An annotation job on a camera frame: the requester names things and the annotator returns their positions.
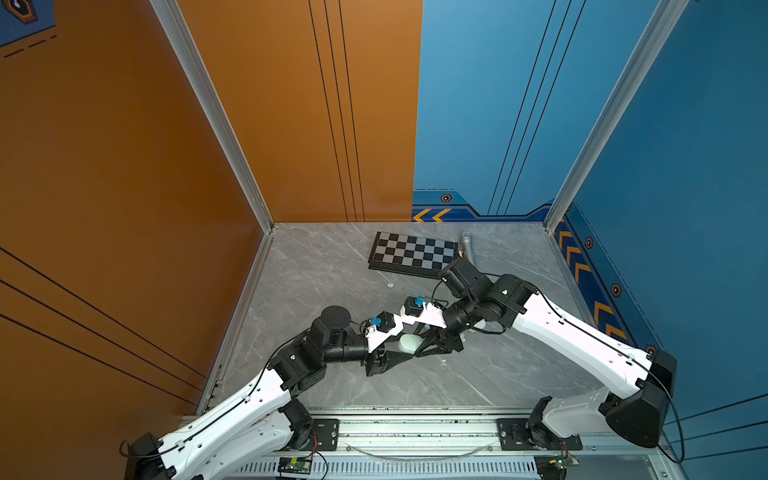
black mounting plate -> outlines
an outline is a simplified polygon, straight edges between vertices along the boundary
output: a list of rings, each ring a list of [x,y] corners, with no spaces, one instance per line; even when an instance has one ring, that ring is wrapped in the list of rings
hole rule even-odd
[[[527,419],[496,419],[496,430],[498,440],[502,444],[504,451],[520,450],[539,450],[533,443],[531,434],[525,428]],[[582,450],[584,446],[578,435],[572,435],[566,439],[561,439],[568,450]]]
[[[339,444],[338,419],[312,419],[312,432],[317,437],[319,452],[333,452]]]

black stripe line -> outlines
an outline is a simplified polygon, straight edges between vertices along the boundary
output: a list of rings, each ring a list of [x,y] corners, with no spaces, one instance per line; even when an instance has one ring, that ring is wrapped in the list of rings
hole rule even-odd
[[[128,376],[130,376],[132,379],[136,379],[136,380],[138,380],[139,382],[142,382],[142,383],[144,383],[144,384],[146,384],[146,385],[149,385],[149,386],[151,386],[151,387],[154,387],[155,389],[158,389],[158,390],[160,390],[161,392],[165,392],[165,393],[167,393],[168,395],[174,396],[174,397],[176,397],[176,398],[177,398],[177,399],[179,399],[179,400],[183,400],[183,401],[185,401],[186,403],[189,403],[189,404],[190,404],[190,405],[192,405],[192,406],[197,406],[197,405],[195,405],[194,403],[190,402],[189,400],[187,400],[187,399],[185,399],[185,398],[182,398],[182,397],[180,397],[180,396],[176,395],[175,393],[172,393],[172,392],[168,392],[166,389],[163,389],[163,388],[161,388],[161,387],[159,387],[159,386],[157,386],[157,385],[155,385],[155,384],[153,384],[153,383],[149,383],[147,380],[144,380],[144,379],[140,379],[140,378],[139,378],[139,377],[137,377],[136,375],[133,375],[133,374],[131,374],[131,373],[128,373],[128,372],[126,372],[126,371],[125,371],[125,370],[123,370],[123,369],[119,369],[118,367],[116,367],[116,366],[114,366],[114,365],[110,365],[109,363],[106,363],[104,360],[99,360],[99,359],[97,359],[96,357],[94,357],[94,356],[92,356],[92,355],[88,355],[86,352],[83,352],[82,350],[78,350],[78,349],[74,348],[73,346],[69,346],[69,345],[67,345],[66,343],[62,342],[62,341],[56,340],[56,339],[55,339],[55,338],[53,338],[52,336],[48,336],[48,335],[45,335],[43,332],[37,331],[37,330],[33,329],[33,328],[32,328],[32,327],[30,327],[30,326],[26,326],[24,323],[21,323],[21,322],[17,322],[16,320],[12,319],[12,318],[11,318],[11,317],[9,317],[9,316],[6,316],[6,315],[3,315],[2,313],[0,313],[0,317],[1,317],[1,318],[4,318],[4,319],[6,319],[6,320],[8,320],[8,321],[9,321],[9,322],[11,322],[11,323],[14,323],[14,324],[16,324],[16,325],[20,326],[21,328],[27,329],[27,330],[29,330],[30,332],[33,332],[33,333],[37,333],[39,336],[41,336],[41,337],[43,337],[43,338],[49,339],[49,340],[51,340],[52,342],[55,342],[55,343],[58,343],[58,344],[59,344],[59,345],[61,345],[61,346],[67,347],[68,349],[72,350],[73,352],[77,352],[77,353],[79,353],[79,354],[81,354],[81,355],[83,355],[83,356],[87,356],[89,359],[91,359],[91,360],[95,360],[96,362],[99,362],[101,365],[104,365],[104,366],[108,366],[109,368],[111,368],[111,369],[113,369],[113,370],[117,370],[117,371],[118,371],[118,372],[120,372],[120,373],[124,373],[125,375],[128,375]]]
[[[17,262],[19,262],[21,265],[24,265],[24,266],[26,266],[27,268],[29,268],[30,270],[32,270],[33,272],[37,273],[39,276],[42,276],[42,277],[43,277],[43,278],[45,278],[47,281],[49,281],[49,282],[53,283],[54,285],[56,285],[56,286],[57,286],[57,287],[59,287],[60,289],[64,290],[66,293],[69,293],[69,294],[70,294],[70,295],[72,295],[74,298],[76,298],[76,299],[80,300],[82,303],[85,303],[86,305],[88,305],[89,307],[91,307],[93,310],[96,310],[97,312],[99,312],[101,315],[104,315],[104,316],[106,316],[108,319],[112,320],[113,322],[115,322],[115,323],[116,323],[116,324],[118,324],[119,326],[123,327],[123,328],[124,328],[124,329],[126,329],[127,331],[129,331],[129,332],[133,333],[135,336],[139,337],[139,338],[140,338],[140,339],[142,339],[143,341],[145,341],[145,342],[149,343],[149,344],[150,344],[150,345],[152,345],[154,348],[156,348],[156,349],[160,350],[162,353],[165,353],[165,354],[166,354],[166,355],[168,355],[170,358],[172,358],[172,359],[176,360],[177,362],[179,362],[181,365],[183,365],[183,366],[186,366],[188,369],[192,370],[193,372],[195,372],[195,373],[196,373],[196,374],[198,374],[199,376],[203,377],[204,379],[207,379],[207,378],[208,378],[208,377],[206,377],[205,375],[203,375],[202,373],[198,372],[197,370],[195,370],[195,369],[193,369],[192,367],[190,367],[189,365],[187,365],[186,363],[182,362],[181,360],[179,360],[179,359],[178,359],[178,358],[176,358],[175,356],[173,356],[173,355],[171,355],[170,353],[166,352],[165,350],[163,350],[163,349],[162,349],[162,348],[160,348],[159,346],[157,346],[157,345],[155,345],[154,343],[150,342],[149,340],[147,340],[147,339],[146,339],[146,338],[144,338],[143,336],[139,335],[138,333],[136,333],[136,332],[135,332],[135,331],[133,331],[132,329],[128,328],[128,327],[127,327],[127,326],[125,326],[124,324],[122,324],[122,323],[118,322],[118,321],[117,321],[117,320],[115,320],[115,319],[114,319],[112,316],[109,316],[108,314],[106,314],[106,313],[105,313],[103,310],[100,310],[100,309],[96,308],[96,307],[95,307],[95,306],[94,306],[92,303],[89,303],[89,302],[88,302],[87,300],[85,300],[83,297],[79,296],[78,294],[76,294],[75,292],[71,291],[71,290],[70,290],[70,289],[68,289],[67,287],[65,287],[65,286],[61,285],[61,284],[60,284],[59,282],[57,282],[56,280],[53,280],[53,279],[52,279],[51,277],[49,277],[48,275],[45,275],[43,272],[41,272],[40,270],[38,270],[38,269],[34,268],[34,267],[33,267],[32,265],[30,265],[29,263],[26,263],[24,260],[22,260],[22,259],[18,258],[18,257],[17,257],[16,255],[14,255],[13,253],[11,253],[11,252],[7,251],[5,248],[3,248],[3,247],[0,247],[0,251],[2,251],[3,253],[5,253],[6,255],[8,255],[9,257],[11,257],[12,259],[16,260],[16,261],[17,261]]]
[[[584,0],[584,3],[581,4],[581,10],[579,10],[578,17],[576,18],[576,23],[574,24],[574,29],[571,31],[571,37],[568,39],[568,43],[565,45],[565,51],[563,52],[563,58],[560,59],[560,65],[558,66],[558,72],[554,74],[554,80],[552,81],[552,86],[549,88],[549,93],[547,94],[547,101],[544,102],[544,108],[541,109],[541,116],[538,118],[538,123],[536,124],[536,129],[533,132],[533,137],[531,137],[531,143],[528,144],[528,149],[525,152],[525,157],[523,157],[523,165],[520,166],[520,171],[518,172],[518,178],[515,180],[515,186],[512,188],[512,193],[509,194],[509,200],[507,200],[507,207],[504,209],[504,213],[507,213],[507,210],[509,210],[509,204],[512,202],[512,196],[515,195],[515,190],[518,187],[518,182],[520,181],[520,176],[523,173],[523,168],[525,168],[525,162],[528,159],[528,154],[531,153],[531,147],[533,146],[533,141],[536,139],[536,134],[538,133],[538,126],[541,125],[541,119],[544,118],[544,112],[547,111],[547,105],[549,104],[549,98],[552,95],[552,91],[554,90],[554,84],[558,81],[558,76],[560,74],[560,69],[563,68],[563,61],[565,60],[565,55],[568,54],[568,47],[571,46],[571,40],[573,40],[574,33],[576,32],[576,27],[578,27],[578,21],[581,19],[581,13],[584,11],[584,6],[587,4],[587,0]]]
[[[326,110],[328,111],[328,124],[331,127],[331,140],[333,141],[333,154],[336,155],[336,170],[339,172],[339,186],[341,187],[341,200],[344,202],[344,217],[349,221],[349,215],[346,212],[346,196],[344,195],[344,183],[341,180],[341,166],[339,165],[339,153],[336,151],[336,136],[333,134],[333,122],[331,121],[331,107],[328,105],[328,91],[326,90],[326,78],[323,76],[323,63],[320,60],[320,45],[317,43],[317,30],[315,29],[315,17],[312,15],[312,2],[306,0],[310,7],[310,19],[312,20],[312,33],[315,34],[315,48],[317,48],[317,64],[320,66],[320,79],[323,81],[323,93],[326,96]]]
[[[525,93],[523,94],[523,100],[520,102],[520,110],[518,110],[518,117],[515,119],[515,127],[512,128],[512,135],[509,136],[509,144],[507,144],[507,153],[504,154],[504,161],[502,161],[502,168],[498,171],[498,178],[496,179],[496,187],[493,189],[493,195],[491,196],[491,203],[488,205],[488,215],[491,214],[491,208],[493,207],[493,200],[496,198],[496,190],[498,184],[502,181],[502,174],[504,173],[504,166],[507,164],[507,156],[509,155],[509,148],[512,146],[512,139],[515,138],[515,131],[518,129],[518,122],[520,121],[520,114],[523,112],[523,105],[525,105],[525,98],[528,96],[528,89],[531,87],[531,80],[533,79],[533,72],[536,70],[536,64],[538,63],[538,56],[541,54],[541,47],[544,46],[544,39],[547,37],[547,30],[549,29],[549,22],[552,20],[552,12],[554,12],[554,5],[558,0],[552,2],[552,10],[549,11],[549,18],[547,18],[547,26],[544,27],[544,34],[541,36],[541,43],[538,44],[538,51],[536,52],[536,59],[533,62],[533,68],[531,68],[531,76],[528,77],[528,84],[525,85]]]
[[[346,129],[344,128],[344,112],[341,109],[341,94],[339,93],[339,77],[336,75],[336,57],[333,54],[333,39],[331,38],[331,22],[328,19],[328,3],[323,0],[323,6],[326,9],[326,26],[328,27],[328,43],[331,46],[331,63],[333,64],[333,79],[336,81],[336,100],[339,101],[339,119],[341,120],[341,135],[344,139],[344,154],[346,155],[346,174],[349,177],[349,192],[352,194],[352,212],[357,221],[357,205],[355,205],[355,189],[352,188],[352,168],[349,166],[349,149],[346,147]]]
[[[21,48],[21,49],[19,49],[19,50],[17,50],[17,51],[12,51],[11,53],[9,53],[9,54],[7,54],[7,55],[3,55],[3,58],[8,58],[8,57],[10,57],[11,55],[16,55],[16,54],[17,54],[17,53],[19,53],[20,51],[24,51],[24,49],[23,49],[23,48]]]
[[[752,447],[751,449],[731,450],[730,452],[710,453],[709,455],[699,455],[697,457],[686,458],[686,461],[696,460],[697,458],[719,457],[721,455],[730,455],[732,453],[754,452],[755,450],[764,450],[764,449],[768,449],[768,445],[763,445],[761,447]]]
[[[366,221],[366,203],[362,198],[362,179],[360,177],[360,155],[357,150],[357,131],[355,130],[355,109],[352,106],[352,83],[349,81],[349,61],[346,58],[346,38],[344,38],[344,19],[341,14],[341,1],[339,0],[339,20],[341,21],[341,41],[344,47],[344,63],[346,64],[346,86],[349,88],[349,112],[352,114],[352,136],[355,139],[355,159],[357,160],[357,183],[360,186],[360,206],[362,207],[362,221]]]
[[[50,30],[51,28],[53,28],[53,27],[55,27],[55,26],[56,26],[56,25],[51,25],[50,27],[46,27],[46,28],[43,28],[42,30],[38,30],[38,31],[32,32],[32,33],[30,33],[30,34],[24,35],[23,37],[14,38],[13,40],[11,40],[11,41],[7,41],[6,43],[4,43],[4,44],[0,45],[0,47],[5,47],[6,45],[10,45],[11,43],[14,43],[15,41],[19,41],[19,40],[22,40],[23,38],[31,37],[31,36],[33,36],[33,35],[37,35],[37,34],[38,34],[38,33],[40,33],[41,31]]]
[[[565,25],[565,19],[568,18],[568,12],[571,10],[571,3],[573,0],[568,0],[568,7],[565,9],[565,15],[563,15],[563,21],[560,24],[560,29],[558,30],[558,36],[554,38],[554,45],[552,46],[552,52],[549,54],[549,60],[547,60],[547,67],[544,69],[544,74],[541,76],[541,83],[538,84],[538,91],[536,92],[536,98],[533,100],[533,107],[531,107],[531,113],[528,116],[528,122],[525,124],[525,130],[523,130],[523,135],[520,137],[520,144],[518,145],[518,151],[515,154],[515,161],[512,162],[512,168],[509,170],[509,176],[507,177],[507,183],[504,184],[504,191],[502,191],[502,198],[498,201],[498,208],[496,208],[496,214],[501,211],[502,209],[502,202],[504,201],[504,196],[507,194],[507,187],[509,186],[509,181],[512,179],[512,172],[515,171],[515,164],[518,163],[518,155],[520,155],[520,150],[523,146],[523,141],[525,141],[525,134],[528,133],[528,127],[531,125],[531,119],[533,118],[533,112],[536,110],[536,104],[538,103],[538,96],[541,94],[541,88],[544,87],[544,81],[547,78],[547,72],[549,71],[549,65],[552,63],[552,57],[554,57],[554,51],[558,48],[558,41],[560,41],[560,34],[563,32],[563,26]]]
[[[680,421],[682,422],[683,420],[692,419],[694,417],[698,417],[699,415],[706,415],[707,413],[712,413],[712,412],[716,412],[718,410],[727,409],[727,408],[732,407],[732,406],[741,405],[742,403],[752,402],[753,400],[760,400],[760,399],[765,398],[765,397],[768,397],[768,393],[764,393],[762,395],[754,396],[751,399],[744,399],[744,400],[740,400],[738,402],[729,403],[728,405],[723,405],[721,407],[717,407],[716,409],[707,410],[706,412],[694,413],[693,415],[689,415],[687,417],[683,417],[682,419],[680,419]],[[665,425],[672,425],[673,423],[674,422],[668,422],[668,423],[665,423]]]
[[[754,426],[758,426],[758,425],[764,425],[766,423],[768,423],[768,420],[763,420],[762,422],[750,423],[749,425],[740,425],[740,426],[733,427],[733,428],[730,428],[730,429],[718,430],[717,432],[705,433],[703,435],[696,435],[696,436],[693,436],[693,437],[686,437],[685,439],[686,440],[700,439],[702,437],[708,437],[710,435],[717,435],[719,433],[732,432],[733,430],[748,429],[749,427],[754,427]],[[673,440],[670,443],[679,443],[679,442],[680,442],[680,440]]]
[[[99,337],[99,338],[101,338],[101,339],[104,339],[104,340],[107,340],[109,343],[111,343],[112,345],[116,346],[117,348],[119,348],[119,349],[122,349],[122,350],[124,350],[125,352],[128,352],[128,353],[130,353],[131,355],[135,356],[135,357],[136,357],[136,358],[138,358],[138,359],[144,360],[146,363],[149,363],[149,364],[150,364],[150,365],[152,365],[153,367],[155,367],[155,368],[157,368],[157,369],[160,369],[160,370],[162,370],[163,372],[166,372],[168,375],[170,375],[170,376],[174,377],[175,379],[178,379],[178,380],[180,380],[180,381],[182,381],[182,382],[186,383],[186,384],[187,384],[187,385],[189,385],[190,387],[192,387],[192,388],[194,388],[194,389],[196,389],[196,390],[199,390],[199,391],[201,391],[201,392],[203,391],[203,390],[200,390],[200,389],[198,389],[196,386],[192,385],[192,384],[191,384],[191,383],[189,383],[188,381],[186,381],[186,380],[184,380],[184,379],[182,379],[182,378],[180,378],[180,377],[178,377],[178,376],[175,376],[175,375],[174,375],[173,373],[171,373],[171,372],[168,372],[166,369],[162,368],[161,366],[155,365],[154,363],[152,363],[152,362],[150,362],[149,360],[145,359],[143,356],[141,356],[141,355],[138,355],[137,353],[133,353],[133,352],[132,352],[132,351],[130,351],[129,349],[127,349],[127,348],[125,348],[124,346],[120,345],[119,343],[113,342],[112,340],[110,340],[110,339],[109,339],[109,338],[107,338],[106,336],[103,336],[103,335],[101,335],[99,332],[96,332],[96,331],[94,331],[94,330],[92,330],[92,329],[88,328],[87,326],[85,326],[85,325],[83,325],[82,323],[78,322],[77,320],[75,320],[75,319],[71,318],[70,316],[66,316],[65,314],[63,314],[62,312],[59,312],[58,310],[56,310],[56,309],[55,309],[55,308],[53,308],[52,306],[49,306],[49,305],[47,305],[46,303],[43,303],[41,300],[38,300],[38,299],[34,298],[32,295],[29,295],[28,293],[21,291],[20,289],[16,288],[15,286],[11,285],[10,283],[6,282],[5,280],[3,280],[3,279],[0,279],[0,283],[2,283],[2,284],[3,284],[3,285],[5,285],[6,287],[8,287],[8,288],[10,288],[10,289],[14,290],[14,291],[15,291],[15,292],[17,292],[17,293],[20,293],[21,295],[23,295],[23,296],[26,296],[27,298],[29,298],[29,299],[30,299],[30,300],[32,300],[33,302],[36,302],[36,303],[38,303],[39,305],[42,305],[42,306],[44,306],[44,307],[45,307],[45,308],[47,308],[48,310],[51,310],[53,313],[56,313],[56,314],[58,314],[59,316],[62,316],[62,317],[64,317],[65,319],[69,320],[70,322],[74,323],[75,325],[78,325],[78,326],[80,326],[80,327],[82,327],[82,328],[86,329],[88,332],[91,332],[91,333],[93,333],[93,334],[94,334],[94,335],[96,335],[97,337]]]

yellow chevron arrow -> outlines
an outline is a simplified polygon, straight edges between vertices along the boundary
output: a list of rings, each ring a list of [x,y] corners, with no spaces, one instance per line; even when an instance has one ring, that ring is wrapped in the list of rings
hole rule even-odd
[[[450,209],[450,208],[446,208],[445,210],[443,210],[443,211],[442,211],[442,212],[440,212],[439,214],[437,214],[437,215],[435,215],[434,217],[432,217],[432,219],[433,219],[435,222],[439,222],[439,223],[442,223],[442,218],[440,218],[440,217],[442,217],[443,215],[445,215],[445,214],[446,214],[446,213],[448,213],[449,211],[451,211],[451,209]]]
[[[598,325],[600,325],[600,320],[598,319],[598,317],[600,316],[601,310],[604,312],[608,312],[611,315],[614,314],[614,311],[611,310],[611,308],[608,305],[604,305],[603,303],[600,303],[600,302],[595,302],[594,303],[594,322]]]
[[[623,339],[627,339],[627,336],[624,335],[624,332],[616,328],[615,326],[606,325],[605,326],[605,334],[608,336],[611,336],[612,333],[615,333],[616,335],[619,335]]]
[[[415,217],[413,217],[413,220],[416,220],[417,222],[421,222],[421,223],[424,223],[424,220],[422,220],[422,215],[423,215],[423,214],[426,214],[426,213],[427,213],[427,212],[429,212],[430,210],[431,210],[431,208],[425,208],[424,210],[422,210],[421,212],[419,212],[419,214],[418,214],[418,215],[416,215]]]
[[[571,253],[581,253],[581,250],[579,250],[576,247],[568,247],[566,251],[568,252],[568,255],[566,256],[565,261],[568,264],[568,266],[571,266]]]
[[[563,250],[563,237],[573,237],[573,234],[571,234],[571,232],[566,232],[565,230],[560,232],[560,250]]]
[[[576,271],[574,272],[574,276],[576,277],[576,283],[578,283],[578,273],[580,271],[582,271],[582,270],[586,270],[588,272],[592,271],[592,269],[589,266],[584,265],[583,263],[577,262],[576,263]]]

aluminum frame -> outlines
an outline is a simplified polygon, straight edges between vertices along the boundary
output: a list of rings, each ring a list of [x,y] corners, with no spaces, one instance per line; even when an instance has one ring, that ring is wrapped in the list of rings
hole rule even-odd
[[[192,85],[197,100],[208,118],[211,128],[219,140],[221,149],[230,162],[232,171],[243,189],[243,194],[248,199],[253,214],[259,221],[261,230],[266,234],[272,231],[274,221],[266,207],[264,197],[259,190],[248,160],[245,158],[243,148],[237,140],[237,135],[232,128],[224,106],[221,104],[219,94],[216,92],[208,70],[205,68],[203,57],[197,50],[192,33],[184,21],[179,4],[176,0],[150,0],[157,19],[165,30],[170,45],[174,48],[176,56],[187,74],[187,79]]]
[[[603,106],[598,120],[584,142],[576,161],[568,172],[558,195],[552,202],[544,227],[548,233],[557,228],[560,219],[571,204],[584,180],[589,175],[594,162],[603,151],[608,138],[614,133],[624,111],[643,83],[645,75],[659,55],[670,33],[688,5],[688,0],[660,0],[654,14],[650,17],[640,40],[637,41],[624,70],[621,72],[611,96]]]

black cable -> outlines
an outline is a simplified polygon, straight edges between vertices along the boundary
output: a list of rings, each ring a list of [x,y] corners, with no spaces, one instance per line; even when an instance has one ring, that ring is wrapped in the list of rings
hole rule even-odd
[[[163,452],[155,453],[154,455],[131,455],[131,451],[130,450],[128,450],[128,453],[124,453],[123,452],[123,445],[125,445],[127,443],[128,443],[128,440],[123,440],[121,442],[120,446],[118,447],[118,453],[120,453],[120,456],[123,457],[123,458],[157,458],[157,457],[159,457],[161,455],[165,455],[168,452],[172,452],[173,450],[178,448],[177,446],[174,446],[174,447],[172,447],[172,448],[170,448],[168,450],[165,450]]]
[[[443,283],[442,280],[440,280],[438,282],[438,284],[435,285],[435,288],[432,289],[432,296],[428,297],[428,299],[429,300],[434,300],[435,302],[444,302],[445,305],[441,305],[440,303],[435,303],[435,305],[437,305],[437,306],[439,306],[441,308],[446,308],[448,306],[448,304],[450,303],[448,300],[441,300],[441,299],[435,298],[435,294],[437,293],[437,287],[439,287],[441,283]]]
[[[442,283],[442,280],[440,280],[437,283],[437,285],[435,285],[435,288],[432,289],[432,296],[430,296],[429,298],[431,298],[433,300],[435,299],[435,294],[437,293],[437,287],[439,287],[441,283]]]
[[[471,325],[469,328],[473,329],[476,332],[484,333],[485,335],[501,335],[502,333],[507,331],[507,327],[505,327],[503,325],[502,325],[502,331],[501,332],[494,332],[492,330],[479,329],[478,327],[476,327],[474,325]]]
[[[323,473],[323,477],[320,480],[326,480],[326,475],[328,475],[328,460],[326,460],[326,456],[323,455],[320,452],[315,452],[317,455],[320,455],[320,457],[323,459],[323,461],[326,463],[326,472]]]
[[[664,390],[664,393],[667,394],[667,398],[670,400],[670,405],[672,405],[672,412],[674,413],[674,418],[675,418],[675,421],[677,422],[677,431],[678,431],[678,433],[680,433],[680,460],[675,460],[674,458],[672,458],[664,449],[661,448],[661,445],[658,446],[659,450],[661,450],[661,453],[663,453],[664,456],[667,457],[670,460],[670,462],[673,462],[673,463],[683,463],[683,460],[685,459],[685,441],[684,441],[684,437],[683,437],[683,426],[680,423],[680,416],[677,414],[677,407],[675,407],[674,400],[672,400],[672,394],[669,393],[669,390],[667,390],[667,387],[664,386],[664,384],[661,382],[661,380],[658,379],[657,376],[655,376],[649,369],[645,368],[645,366],[641,365],[637,360],[633,359],[632,357],[630,357],[626,353],[620,351],[619,349],[617,349],[616,347],[612,346],[611,344],[605,342],[603,339],[597,338],[596,336],[592,335],[591,333],[587,332],[586,330],[580,329],[577,325],[574,325],[572,321],[570,321],[569,319],[563,317],[552,306],[552,304],[549,303],[549,300],[547,300],[547,296],[544,295],[544,293],[541,291],[541,289],[536,287],[536,290],[538,290],[538,292],[541,294],[541,297],[547,303],[547,305],[549,306],[550,310],[552,310],[552,312],[555,315],[559,316],[561,320],[566,322],[568,325],[574,327],[575,329],[578,329],[580,332],[586,333],[587,335],[589,335],[593,339],[597,340],[598,342],[602,343],[606,347],[614,350],[619,355],[621,355],[623,357],[626,357],[627,359],[631,360],[632,363],[634,363],[635,365],[637,365],[640,368],[642,368],[643,370],[645,370],[648,373],[648,375],[654,377],[654,379],[656,380],[656,383],[662,388],[662,390]]]

